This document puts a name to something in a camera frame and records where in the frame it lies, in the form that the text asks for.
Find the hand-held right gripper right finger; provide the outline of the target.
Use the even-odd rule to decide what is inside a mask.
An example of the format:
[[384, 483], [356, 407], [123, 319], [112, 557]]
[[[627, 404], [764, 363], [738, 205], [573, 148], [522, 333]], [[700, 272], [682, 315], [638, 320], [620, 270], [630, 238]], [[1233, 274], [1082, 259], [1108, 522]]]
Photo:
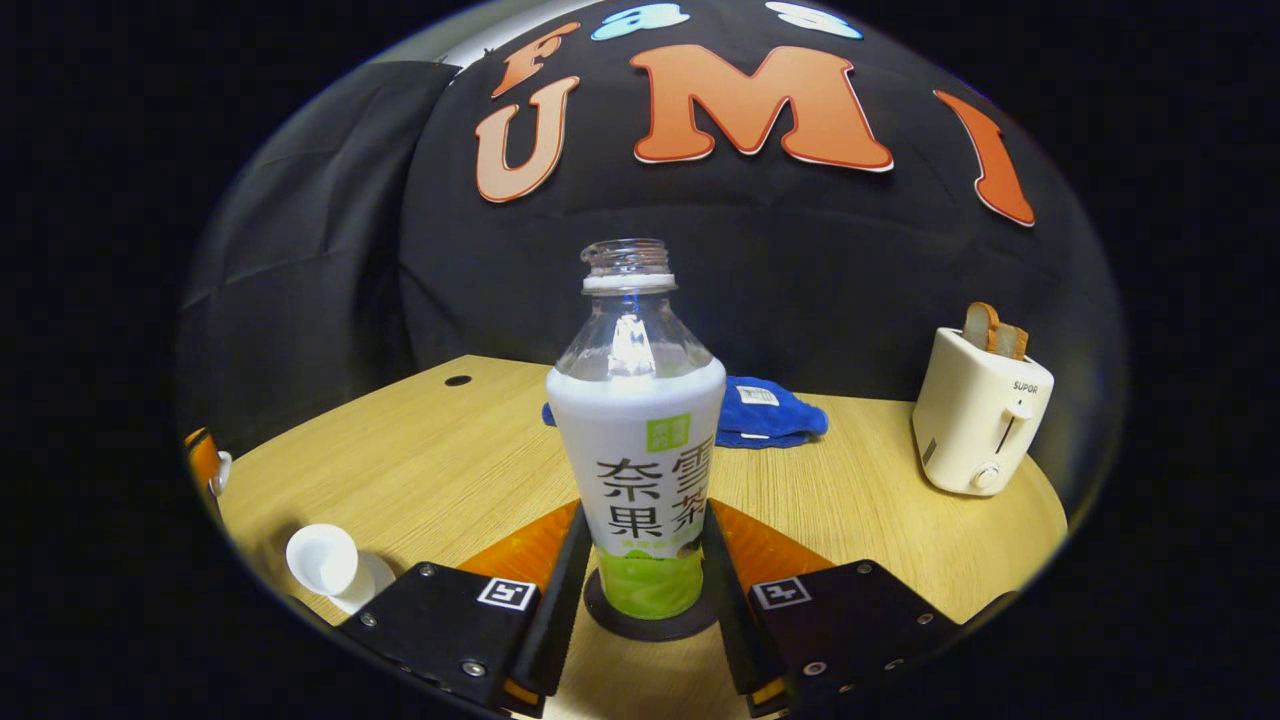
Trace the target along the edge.
[[963, 632], [877, 561], [831, 562], [719, 500], [701, 548], [733, 687], [754, 717], [865, 717], [881, 687]]

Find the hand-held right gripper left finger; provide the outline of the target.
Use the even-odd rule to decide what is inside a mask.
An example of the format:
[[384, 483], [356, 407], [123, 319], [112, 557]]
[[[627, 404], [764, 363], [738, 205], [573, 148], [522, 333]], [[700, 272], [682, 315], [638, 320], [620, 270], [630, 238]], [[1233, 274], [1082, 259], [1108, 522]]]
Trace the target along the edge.
[[417, 562], [335, 626], [346, 647], [489, 715], [543, 715], [591, 538], [570, 501], [449, 568]]

